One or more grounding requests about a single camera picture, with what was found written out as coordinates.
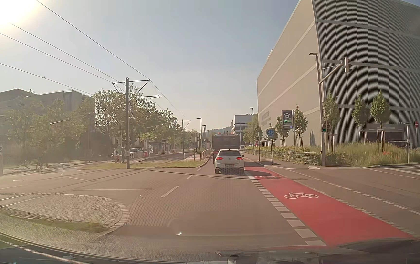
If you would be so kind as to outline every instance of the bicycle symbol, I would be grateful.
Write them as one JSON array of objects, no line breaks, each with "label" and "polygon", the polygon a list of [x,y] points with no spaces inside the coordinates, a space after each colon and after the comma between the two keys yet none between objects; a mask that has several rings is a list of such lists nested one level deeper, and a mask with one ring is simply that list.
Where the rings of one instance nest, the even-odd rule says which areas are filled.
[{"label": "bicycle symbol", "polygon": [[298,199],[298,197],[319,198],[318,195],[311,195],[305,193],[289,193],[288,195],[285,195],[286,199]]}]

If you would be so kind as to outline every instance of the person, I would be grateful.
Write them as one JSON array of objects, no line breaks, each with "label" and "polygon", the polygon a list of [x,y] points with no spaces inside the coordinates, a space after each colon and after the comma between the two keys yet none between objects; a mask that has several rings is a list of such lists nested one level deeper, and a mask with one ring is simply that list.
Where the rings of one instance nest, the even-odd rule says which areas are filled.
[{"label": "person", "polygon": [[122,155],[122,162],[125,162],[125,148],[124,147],[122,147],[121,155]]}]

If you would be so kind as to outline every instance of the bike lane marking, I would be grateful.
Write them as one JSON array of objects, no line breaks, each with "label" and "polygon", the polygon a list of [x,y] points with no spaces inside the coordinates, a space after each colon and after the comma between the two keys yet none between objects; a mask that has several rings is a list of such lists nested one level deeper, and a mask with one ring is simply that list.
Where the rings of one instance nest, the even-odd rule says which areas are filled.
[{"label": "bike lane marking", "polygon": [[[257,180],[260,185],[265,187],[264,190],[279,200],[278,204],[274,204],[274,206],[284,206],[296,215],[299,222],[288,222],[290,225],[293,223],[297,226],[301,226],[301,224],[309,226],[328,245],[380,238],[413,238],[412,235],[380,219],[280,176],[276,172],[261,167],[251,167],[250,170],[247,170],[249,174],[252,171],[271,174],[271,176],[257,176],[256,172],[249,178]],[[297,195],[298,198],[285,198],[285,195],[289,195],[289,193],[292,193],[292,196]],[[309,198],[305,195],[317,195],[318,198],[314,196]]]}]

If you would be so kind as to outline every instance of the white car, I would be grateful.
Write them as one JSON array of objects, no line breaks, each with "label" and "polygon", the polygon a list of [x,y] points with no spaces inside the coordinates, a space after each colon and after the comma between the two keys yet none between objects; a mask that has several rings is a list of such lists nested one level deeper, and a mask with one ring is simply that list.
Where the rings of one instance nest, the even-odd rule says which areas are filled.
[{"label": "white car", "polygon": [[244,155],[237,149],[220,149],[215,158],[215,173],[222,169],[237,169],[244,173]]}]

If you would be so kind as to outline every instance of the large white building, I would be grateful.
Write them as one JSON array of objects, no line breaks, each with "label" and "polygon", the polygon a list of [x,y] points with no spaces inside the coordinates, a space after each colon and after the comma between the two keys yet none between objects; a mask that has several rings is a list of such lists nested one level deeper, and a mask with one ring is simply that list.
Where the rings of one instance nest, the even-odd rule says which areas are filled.
[{"label": "large white building", "polygon": [[236,115],[231,121],[231,134],[241,135],[241,145],[244,145],[243,130],[252,122],[252,114]]}]

